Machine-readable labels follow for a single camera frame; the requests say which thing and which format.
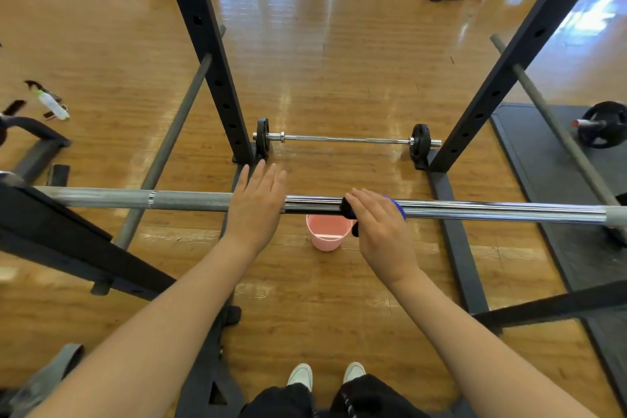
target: forearm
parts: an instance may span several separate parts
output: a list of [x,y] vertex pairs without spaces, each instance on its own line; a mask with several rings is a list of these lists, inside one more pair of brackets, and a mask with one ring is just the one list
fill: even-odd
[[29,418],[161,418],[254,256],[221,240],[109,336]]
[[419,272],[392,293],[482,418],[593,416]]

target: white shoe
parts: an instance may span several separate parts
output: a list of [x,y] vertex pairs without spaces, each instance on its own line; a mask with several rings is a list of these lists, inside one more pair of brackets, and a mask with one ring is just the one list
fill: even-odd
[[351,362],[349,366],[346,367],[346,372],[344,372],[344,381],[342,383],[350,382],[351,380],[363,377],[364,375],[364,366],[361,365],[359,362]]
[[312,368],[309,367],[306,363],[300,363],[296,366],[290,375],[290,379],[287,381],[288,385],[293,385],[294,383],[302,383],[307,387],[309,391],[311,391],[314,387],[314,373],[312,372]]

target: person's left arm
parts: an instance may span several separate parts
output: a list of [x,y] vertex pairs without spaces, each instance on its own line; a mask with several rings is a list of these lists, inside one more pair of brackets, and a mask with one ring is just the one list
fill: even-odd
[[224,237],[167,291],[109,336],[29,418],[163,417],[224,302],[270,242],[286,172],[242,169]]

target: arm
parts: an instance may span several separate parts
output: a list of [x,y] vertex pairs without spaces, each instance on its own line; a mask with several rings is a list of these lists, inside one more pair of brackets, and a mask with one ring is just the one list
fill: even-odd
[[165,415],[209,328],[247,267],[270,242],[286,172],[242,169],[224,237],[167,291],[109,336],[29,418]]
[[479,416],[594,416],[453,303],[419,269],[411,232],[391,200],[356,189],[346,199],[359,220],[365,260],[433,344]]

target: bucket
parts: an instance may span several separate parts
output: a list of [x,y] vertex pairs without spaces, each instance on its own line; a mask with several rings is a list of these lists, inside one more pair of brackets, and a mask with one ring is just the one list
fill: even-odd
[[353,220],[336,215],[308,215],[307,228],[312,245],[320,251],[338,248],[352,228]]

